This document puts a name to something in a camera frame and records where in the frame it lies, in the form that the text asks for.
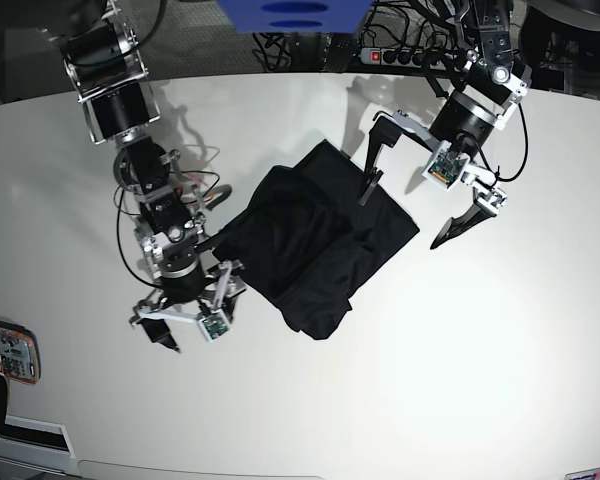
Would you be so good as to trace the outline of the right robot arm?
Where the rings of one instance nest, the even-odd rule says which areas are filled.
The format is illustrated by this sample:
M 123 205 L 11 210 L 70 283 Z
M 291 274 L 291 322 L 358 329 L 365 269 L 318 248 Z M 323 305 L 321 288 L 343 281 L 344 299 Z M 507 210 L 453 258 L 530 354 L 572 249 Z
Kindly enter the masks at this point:
M 36 1 L 33 8 L 28 17 L 60 50 L 92 141 L 116 146 L 120 194 L 133 196 L 139 208 L 134 235 L 151 291 L 134 306 L 131 325 L 173 351 L 179 346 L 171 321 L 196 325 L 209 342 L 219 339 L 230 331 L 246 289 L 242 265 L 204 266 L 203 253 L 225 238 L 205 231 L 215 189 L 180 167 L 179 150 L 164 150 L 146 131 L 160 118 L 140 54 L 148 40 L 137 37 L 114 1 Z

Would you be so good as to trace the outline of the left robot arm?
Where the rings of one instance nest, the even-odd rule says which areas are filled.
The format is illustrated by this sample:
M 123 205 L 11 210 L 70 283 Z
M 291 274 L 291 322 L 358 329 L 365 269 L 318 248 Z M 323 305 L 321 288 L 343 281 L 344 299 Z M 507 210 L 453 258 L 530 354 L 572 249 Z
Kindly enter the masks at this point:
M 457 1 L 444 26 L 452 31 L 456 54 L 429 50 L 421 68 L 435 95 L 445 103 L 425 127 L 403 111 L 378 112 L 369 144 L 358 202 L 365 205 L 383 173 L 377 166 L 383 148 L 408 137 L 430 153 L 422 176 L 445 191 L 458 184 L 472 191 L 472 204 L 450 218 L 433 240 L 437 249 L 483 221 L 506 204 L 503 185 L 518 179 L 491 165 L 484 145 L 494 130 L 503 130 L 530 89 L 531 70 L 515 57 L 510 39 L 510 1 Z

